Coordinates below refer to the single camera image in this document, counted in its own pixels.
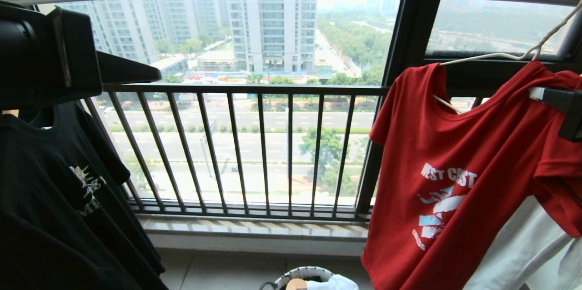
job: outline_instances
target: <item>laundry basket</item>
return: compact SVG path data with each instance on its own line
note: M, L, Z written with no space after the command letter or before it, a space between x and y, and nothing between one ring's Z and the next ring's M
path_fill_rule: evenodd
M317 280L319 282L327 282L329 278L333 276L329 270L326 270L318 266L301 266L297 269L292 269L289 272L283 274L282 277L278 278L275 284L275 290L283 290L287 283L294 278L300 278L302 280Z

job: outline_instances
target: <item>window glass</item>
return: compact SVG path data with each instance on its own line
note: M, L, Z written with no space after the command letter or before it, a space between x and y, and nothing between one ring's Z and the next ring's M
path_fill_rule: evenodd
M571 10L569 6L524 2L441 0L426 54L468 56L475 52L509 52L521 55ZM556 58L561 54L571 21L547 40L542 55Z
M162 82L293 85L380 85L392 38L399 0L92 0L57 4L91 18L96 48L161 70ZM200 182L202 198L220 201L200 104L192 93L173 94ZM164 199L175 193L156 151L151 130L134 94L118 93L148 162L154 184ZM184 162L181 140L165 93L147 93L162 144L185 200L197 200ZM293 133L293 203L311 201L314 180L313 129L317 127L318 95L295 95L293 124L288 125L285 95L264 95L268 182L271 203L289 200L287 132ZM341 179L339 204L353 206L367 146L367 133L377 98L358 96L349 134L349 151ZM137 175L139 194L152 189L139 174L139 164L125 133L115 120L108 95L98 97L106 124ZM249 203L264 202L258 101L256 94L233 96L243 176ZM227 203L241 202L231 121L225 94L206 94L210 134L220 166ZM322 129L330 137L322 155L331 155L319 169L316 204L332 205L339 178L349 97L326 95Z

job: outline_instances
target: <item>high-rise building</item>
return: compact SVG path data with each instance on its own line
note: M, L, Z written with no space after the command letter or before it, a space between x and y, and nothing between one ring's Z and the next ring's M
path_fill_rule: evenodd
M198 21L192 0L156 0L166 37L175 44L198 38Z
M227 0L191 0L195 6L198 32L211 38L224 37L221 29L229 29Z
M316 0L228 0L235 68L314 69Z
M96 50L144 64L160 60L141 0L65 2L58 6L89 15Z

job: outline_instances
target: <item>shirt graphic print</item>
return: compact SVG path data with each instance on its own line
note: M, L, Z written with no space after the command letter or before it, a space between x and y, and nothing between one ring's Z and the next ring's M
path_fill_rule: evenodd
M477 174L463 168L447 168L438 170L428 162L424 164L420 174L424 178L422 191L416 194L420 202L426 204L428 214L418 216L418 228L412 230L418 247L426 250L427 240L436 240L447 222L451 219L459 205L463 202L468 189L472 188L477 180ZM465 194L453 195L455 185Z
M107 182L102 178L102 176L93 177L90 176L89 173L85 173L89 166L81 169L79 166L69 166L69 168L75 173L79 181L81 181L81 188L84 191L83 194L83 202L85 205L83 206L83 210L77 210L77 213L81 215L81 217L87 217L87 215L93 213L95 210L101 207L99 201L93 196L93 193L99 188L101 185L106 185Z

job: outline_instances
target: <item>apartment building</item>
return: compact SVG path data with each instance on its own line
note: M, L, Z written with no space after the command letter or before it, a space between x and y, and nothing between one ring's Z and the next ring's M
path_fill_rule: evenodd
M314 69L316 0L228 0L235 68Z

